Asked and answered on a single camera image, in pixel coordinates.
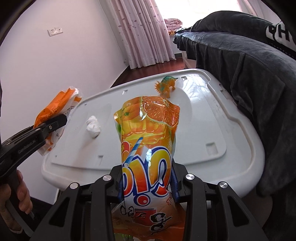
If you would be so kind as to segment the person's left hand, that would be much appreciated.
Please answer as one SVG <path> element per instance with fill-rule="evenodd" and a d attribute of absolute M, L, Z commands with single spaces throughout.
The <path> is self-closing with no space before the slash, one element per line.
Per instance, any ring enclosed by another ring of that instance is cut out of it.
<path fill-rule="evenodd" d="M 20 233 L 23 230 L 31 237 L 36 229 L 32 208 L 22 173 L 14 170 L 1 183 L 1 218 L 12 232 Z"/>

